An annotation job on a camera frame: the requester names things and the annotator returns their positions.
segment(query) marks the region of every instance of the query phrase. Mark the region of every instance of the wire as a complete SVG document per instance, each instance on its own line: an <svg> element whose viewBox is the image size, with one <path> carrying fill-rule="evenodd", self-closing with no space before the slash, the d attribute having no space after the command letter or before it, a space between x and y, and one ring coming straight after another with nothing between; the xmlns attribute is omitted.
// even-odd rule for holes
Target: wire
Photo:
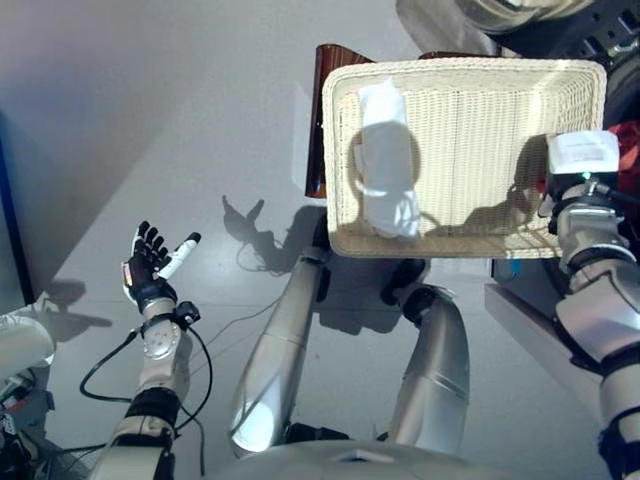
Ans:
<svg viewBox="0 0 640 480"><path fill-rule="evenodd" d="M202 351L204 352L204 355L207 357L207 365L209 370L209 384L207 385L207 393L205 394L204 399L200 402L200 405L198 405L198 408L196 408L195 412L189 415L184 422L182 422L178 427L176 427L176 432L180 432L180 430L182 430L185 426L189 425L189 423L191 423L196 419L198 414L202 411L206 403L209 401L209 397L211 396L211 390L213 389L213 361L211 360L211 355L209 354L207 345L204 343L204 340L202 340L202 337L200 336L200 334L196 332L193 328L191 328L191 326L187 327L187 330L189 330L189 332L194 337L196 337L196 339L198 340L198 343L200 343L200 346L202 347Z"/></svg>
<svg viewBox="0 0 640 480"><path fill-rule="evenodd" d="M88 398L93 398L94 400L101 400L103 402L131 403L131 399L130 398L126 398L126 397L110 397L110 396L106 396L106 395L98 395L98 394L95 394L95 393L91 393L91 392L87 391L86 385L87 385L87 382L91 379L91 377L93 377L93 375L98 370L100 370L100 368L102 368L102 366L105 363L107 363L109 360L111 360L113 357L115 357L118 353L120 353L127 345L129 345L131 342L133 342L133 340L137 336L138 336L138 330L131 330L129 332L129 335L127 335L127 338L125 338L124 342L122 342L116 348L111 350L111 352L109 352L98 363L96 363L91 368L91 370L89 370L89 373L87 373L84 376L84 378L82 379L82 382L80 382L80 393L82 395L84 395L85 397L88 397Z"/></svg>
<svg viewBox="0 0 640 480"><path fill-rule="evenodd" d="M611 198L615 198L616 200L620 200L621 202L640 205L640 198L634 197L632 195L627 195L626 193L622 193L618 190L609 190L609 195L611 195Z"/></svg>
<svg viewBox="0 0 640 480"><path fill-rule="evenodd" d="M64 476L65 476L67 473L69 473L69 472L73 469L73 467L75 467L75 466L76 466L76 464L77 464L80 460L82 460L82 459L83 459L84 457L86 457L87 455L90 455L90 454L92 454L92 453L94 453L94 452L97 452L98 450L100 450L100 448L94 448L93 450L89 450L88 452L85 452L85 453L83 453L82 455L80 455L79 457L77 457L73 462L71 462L71 464L70 464L67 468L65 468L65 469L62 471L62 478L64 478Z"/></svg>
<svg viewBox="0 0 640 480"><path fill-rule="evenodd" d="M96 445L86 445L84 447L64 448L62 450L56 450L55 452L51 452L51 456L56 457L58 455L65 455L67 453L84 452L85 450L98 450L106 446L107 446L106 443L98 443Z"/></svg>
<svg viewBox="0 0 640 480"><path fill-rule="evenodd" d="M176 433L179 433L180 430L182 430L185 426L187 426L191 422L195 422L196 425L198 426L198 429L200 430L200 462L199 462L200 463L200 475L202 477L204 477L205 474L206 474L205 466L204 466L205 431L204 431L204 426L202 425L202 423L196 417L202 411L202 409L204 408L205 404L209 400L209 397L211 396L211 391L213 389L213 361L212 361L211 355L209 354L209 351L207 349L207 345L202 340L202 337L198 334L198 332L196 332L190 326L187 327L187 328L188 328L189 332L191 332L191 334L196 337L196 339L200 343L200 346L202 347L202 350L204 351L205 356L207 357L207 364L209 366L209 385L207 386L207 393L206 393L204 399L202 400L200 405L198 405L198 408L195 410L194 413L190 413L184 407L184 405L180 406L182 411L187 415L187 419L182 424L180 424L178 427L176 427L175 431L176 431ZM112 396L107 396L107 395L98 395L98 394L89 392L86 389L86 384L91 379L91 377L93 377L93 375L95 375L95 373L100 368L102 368L104 366L104 364L106 364L109 360L111 360L118 353L120 353L125 347L127 347L136 338L137 335L138 335L138 330L131 330L129 332L129 335L127 335L127 338L125 338L125 340L120 345L118 345L111 352L109 352L107 355L105 355L101 360L99 360L91 368L91 370L89 370L89 373L87 373L85 375L85 377L82 379L82 382L80 382L80 393L82 393L85 397L92 398L94 400L100 400L100 401L103 401L103 402L131 403L131 401L132 401L131 398L112 397ZM84 455L87 455L87 454L91 453L92 451L95 451L97 449L105 447L105 445L106 444L103 443L103 444L99 444L99 445L89 445L89 446L85 446L85 447L67 448L67 449L64 449L64 450L58 450L58 451L54 452L52 454L52 456L53 455L61 455L61 454L64 454L64 453L81 452L81 451L89 450L89 452L84 454ZM71 470L72 466L73 466L73 464L70 467L68 467L67 470L65 470L65 473L68 470Z"/></svg>

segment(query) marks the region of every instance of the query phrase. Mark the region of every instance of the white floor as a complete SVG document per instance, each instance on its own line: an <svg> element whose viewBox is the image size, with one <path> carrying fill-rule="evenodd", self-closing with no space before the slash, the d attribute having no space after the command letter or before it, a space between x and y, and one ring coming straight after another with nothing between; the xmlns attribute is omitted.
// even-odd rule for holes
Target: white floor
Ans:
<svg viewBox="0 0 640 480"><path fill-rule="evenodd" d="M202 233L173 284L200 307L205 339L264 309L288 276L251 271L260 262L251 248L238 255L222 195L243 214L263 199L258 228L295 256L311 235L300 227L308 210L294 218L311 203L301 185L316 45L339 43L378 60L420 51L392 1L3 0L3 7L0 132L36 284L70 313L51 319L58 354L48 436L63 447L102 442L124 407L85 399L77 386L137 322L119 277L137 223L157 224L170 243ZM435 43L434 50L448 45ZM436 260L428 279L457 291L470 337L462 456L521 478L605 478L598 426L479 307L487 265ZM386 430L416 338L377 300L387 267L336 260L330 298L314 314L294 420L357 438ZM230 396L268 315L235 322L211 344L216 381L201 416L209 472L233 461L225 438ZM194 370L202 363L196 355ZM130 347L100 372L95 390L130 394L140 364L139 348ZM193 375L189 406L206 380L205 370ZM197 445L195 428L177 442L177 479L197 477Z"/></svg>

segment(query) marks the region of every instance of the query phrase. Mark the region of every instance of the wicker basket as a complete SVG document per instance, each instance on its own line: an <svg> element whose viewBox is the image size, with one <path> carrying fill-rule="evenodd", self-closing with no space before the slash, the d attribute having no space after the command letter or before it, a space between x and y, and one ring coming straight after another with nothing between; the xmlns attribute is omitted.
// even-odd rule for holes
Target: wicker basket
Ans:
<svg viewBox="0 0 640 480"><path fill-rule="evenodd" d="M412 137L419 239L377 236L362 217L353 146L358 90L393 77ZM342 67L323 88L329 237L352 257L546 258L537 216L547 133L602 128L605 72L580 60L444 58Z"/></svg>

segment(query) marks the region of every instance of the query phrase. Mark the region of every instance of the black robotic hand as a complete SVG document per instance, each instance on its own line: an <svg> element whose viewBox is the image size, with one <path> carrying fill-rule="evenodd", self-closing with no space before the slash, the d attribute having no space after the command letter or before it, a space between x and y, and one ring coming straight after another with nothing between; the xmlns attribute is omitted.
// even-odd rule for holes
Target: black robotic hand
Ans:
<svg viewBox="0 0 640 480"><path fill-rule="evenodd" d="M164 238L158 229L144 221L138 226L131 244L131 258L122 264L124 293L138 306L140 313L145 305L158 298L177 301L175 290L167 280L200 241L199 233L192 233L173 252L162 246Z"/></svg>

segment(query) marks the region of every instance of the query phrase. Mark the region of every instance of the white fingertip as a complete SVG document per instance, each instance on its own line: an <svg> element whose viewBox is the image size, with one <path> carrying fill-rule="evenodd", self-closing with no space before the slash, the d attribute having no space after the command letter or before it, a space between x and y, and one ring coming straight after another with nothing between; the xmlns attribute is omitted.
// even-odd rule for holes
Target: white fingertip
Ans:
<svg viewBox="0 0 640 480"><path fill-rule="evenodd" d="M180 268L180 265L182 265L182 263L193 251L193 249L196 248L197 245L198 242L196 242L195 240L186 240L185 242L183 242L176 250L168 255L171 258L171 261L158 272L158 276L164 278L165 280L171 278L171 275L173 275L175 271Z"/></svg>

